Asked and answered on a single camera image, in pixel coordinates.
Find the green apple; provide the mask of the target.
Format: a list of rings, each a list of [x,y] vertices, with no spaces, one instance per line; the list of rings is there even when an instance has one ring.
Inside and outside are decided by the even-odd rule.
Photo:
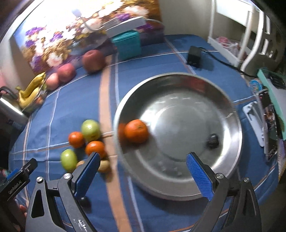
[[[61,153],[60,161],[65,171],[72,173],[77,167],[78,158],[73,150],[66,149]]]
[[[101,136],[99,123],[92,119],[85,120],[82,123],[81,132],[88,143],[98,140]]]

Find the orange tangerine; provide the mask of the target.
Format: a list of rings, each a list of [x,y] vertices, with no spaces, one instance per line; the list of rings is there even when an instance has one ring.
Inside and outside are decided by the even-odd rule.
[[[98,153],[101,159],[104,159],[107,156],[105,145],[101,141],[91,141],[86,145],[85,153],[89,156],[93,152]]]
[[[81,148],[85,145],[85,139],[81,132],[72,132],[68,136],[68,142],[73,148]]]

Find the orange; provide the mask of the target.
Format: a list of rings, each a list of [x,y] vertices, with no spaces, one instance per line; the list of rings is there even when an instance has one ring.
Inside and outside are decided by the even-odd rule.
[[[131,143],[144,143],[149,137],[149,132],[143,121],[135,119],[125,126],[124,135]]]

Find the steel thermos kettle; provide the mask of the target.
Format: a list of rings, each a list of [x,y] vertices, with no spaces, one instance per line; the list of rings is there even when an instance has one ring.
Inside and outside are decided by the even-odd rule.
[[[8,87],[1,87],[1,113],[3,113],[12,126],[21,129],[26,126],[28,122],[27,116],[22,112],[18,103],[18,97]]]

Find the yellow banana bunch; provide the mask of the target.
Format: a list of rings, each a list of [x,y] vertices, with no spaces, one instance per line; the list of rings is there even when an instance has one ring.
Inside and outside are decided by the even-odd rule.
[[[46,73],[43,72],[33,78],[25,90],[22,90],[20,86],[16,86],[16,90],[18,91],[19,106],[22,109],[25,109],[35,100],[39,91],[45,83],[45,79]]]

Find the black smartphone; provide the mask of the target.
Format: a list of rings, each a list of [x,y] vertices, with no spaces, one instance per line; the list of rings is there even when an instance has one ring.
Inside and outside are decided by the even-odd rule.
[[[278,152],[278,132],[274,105],[268,89],[256,94],[259,124],[259,144],[264,148],[265,159],[269,162]]]

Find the white phone stand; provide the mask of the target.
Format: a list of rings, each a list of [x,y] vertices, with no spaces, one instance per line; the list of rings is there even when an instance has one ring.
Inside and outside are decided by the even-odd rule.
[[[264,147],[265,145],[264,129],[258,102],[257,101],[250,102],[249,104],[245,105],[242,109],[251,127],[253,128],[253,131],[257,137],[259,145],[261,147]]]

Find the red apple middle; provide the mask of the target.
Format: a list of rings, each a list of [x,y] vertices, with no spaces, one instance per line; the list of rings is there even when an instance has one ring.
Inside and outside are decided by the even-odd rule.
[[[76,69],[71,63],[67,63],[58,68],[57,74],[60,82],[68,83],[76,76]]]

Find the teal book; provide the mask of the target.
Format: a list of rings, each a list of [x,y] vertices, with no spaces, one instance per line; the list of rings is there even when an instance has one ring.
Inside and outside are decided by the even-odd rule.
[[[262,84],[267,87],[270,99],[274,105],[278,115],[283,140],[285,141],[285,89],[279,89],[273,85],[269,76],[274,75],[283,80],[285,83],[285,75],[277,74],[266,69],[259,69],[257,77]]]

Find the black power adapter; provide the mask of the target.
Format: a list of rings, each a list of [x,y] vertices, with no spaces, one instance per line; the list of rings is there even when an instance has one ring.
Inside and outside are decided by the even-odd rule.
[[[201,65],[202,49],[200,47],[191,46],[188,51],[187,64],[199,68]]]

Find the floral painting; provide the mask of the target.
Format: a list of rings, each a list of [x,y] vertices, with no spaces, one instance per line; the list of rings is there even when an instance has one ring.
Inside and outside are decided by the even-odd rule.
[[[117,17],[120,22],[143,16],[139,33],[162,32],[158,1],[42,1],[23,20],[14,39],[34,74],[55,69],[85,51],[101,46],[108,36],[89,31],[72,14],[79,10],[92,29]]]

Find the pink plastic bag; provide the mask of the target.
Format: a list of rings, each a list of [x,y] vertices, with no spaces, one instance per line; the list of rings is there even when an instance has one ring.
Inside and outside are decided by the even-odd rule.
[[[227,37],[219,36],[215,39],[219,44],[221,44],[226,50],[231,52],[235,57],[238,56],[240,51],[240,44],[238,41],[230,40]]]

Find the teal plastic box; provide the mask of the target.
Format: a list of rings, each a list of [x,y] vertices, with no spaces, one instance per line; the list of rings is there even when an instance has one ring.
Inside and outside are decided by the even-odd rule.
[[[142,53],[138,31],[131,30],[116,35],[112,37],[112,43],[116,47],[120,61],[140,56]]]

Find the white shelf rack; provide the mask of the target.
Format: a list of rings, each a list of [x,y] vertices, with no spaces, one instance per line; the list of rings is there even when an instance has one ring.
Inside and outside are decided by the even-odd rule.
[[[237,57],[219,44],[214,36],[215,16],[220,14],[245,27]],[[268,15],[253,1],[212,1],[208,43],[233,66],[255,75],[259,68],[274,71],[283,59],[285,39]]]

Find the white desk lamp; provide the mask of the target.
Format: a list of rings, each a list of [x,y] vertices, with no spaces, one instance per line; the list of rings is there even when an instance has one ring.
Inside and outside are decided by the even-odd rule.
[[[119,34],[125,33],[127,31],[133,30],[135,28],[141,27],[146,24],[146,20],[143,16],[133,17],[126,21],[120,22],[120,20],[115,17],[110,21],[104,23],[98,29],[92,29],[87,22],[83,19],[82,14],[79,10],[72,11],[72,14],[76,17],[79,17],[85,27],[91,32],[104,32],[109,38],[117,36]]]

